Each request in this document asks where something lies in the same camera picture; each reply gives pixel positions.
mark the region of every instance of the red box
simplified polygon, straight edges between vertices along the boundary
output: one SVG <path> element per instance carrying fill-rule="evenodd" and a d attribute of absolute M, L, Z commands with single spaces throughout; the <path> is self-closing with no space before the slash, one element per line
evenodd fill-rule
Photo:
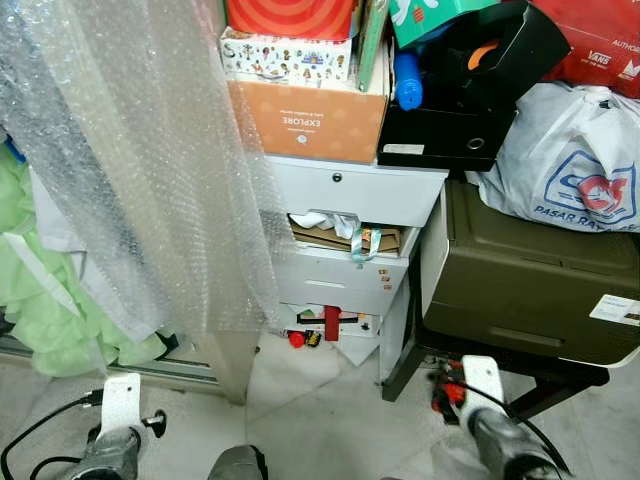
<path fill-rule="evenodd" d="M 294 38 L 347 40 L 360 31 L 364 0 L 226 0 L 234 30 Z"/>

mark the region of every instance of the green box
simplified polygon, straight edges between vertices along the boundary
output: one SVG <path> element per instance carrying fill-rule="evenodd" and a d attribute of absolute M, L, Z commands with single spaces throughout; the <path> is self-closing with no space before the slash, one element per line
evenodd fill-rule
<path fill-rule="evenodd" d="M 461 13 L 496 3 L 500 0 L 392 0 L 389 9 L 398 47 L 406 47 Z"/>

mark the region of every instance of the orange box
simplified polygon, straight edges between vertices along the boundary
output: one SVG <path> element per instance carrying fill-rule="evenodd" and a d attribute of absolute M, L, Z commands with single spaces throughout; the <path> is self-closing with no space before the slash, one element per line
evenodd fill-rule
<path fill-rule="evenodd" d="M 356 88 L 354 76 L 347 83 L 326 82 L 316 87 L 236 74 L 229 77 L 229 84 L 232 98 L 241 89 L 266 153 L 374 161 L 389 97 L 386 48 L 378 52 L 366 93 Z"/>

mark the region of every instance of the drawer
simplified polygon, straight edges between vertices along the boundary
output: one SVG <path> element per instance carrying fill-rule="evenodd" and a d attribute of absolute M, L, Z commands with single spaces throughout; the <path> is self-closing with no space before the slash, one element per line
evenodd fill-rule
<path fill-rule="evenodd" d="M 408 258 L 376 257 L 358 268 L 348 252 L 307 247 L 274 270 L 281 302 L 385 315 L 408 266 Z"/>
<path fill-rule="evenodd" d="M 286 212 L 336 212 L 388 225 L 423 227 L 448 175 L 447 170 L 267 158 Z"/>

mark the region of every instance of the white plastic bag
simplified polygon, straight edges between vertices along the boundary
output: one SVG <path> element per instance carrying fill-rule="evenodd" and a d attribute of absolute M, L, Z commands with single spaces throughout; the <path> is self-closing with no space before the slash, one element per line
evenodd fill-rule
<path fill-rule="evenodd" d="M 572 230 L 640 231 L 640 103 L 551 83 L 518 108 L 494 168 L 467 174 L 484 203 Z"/>

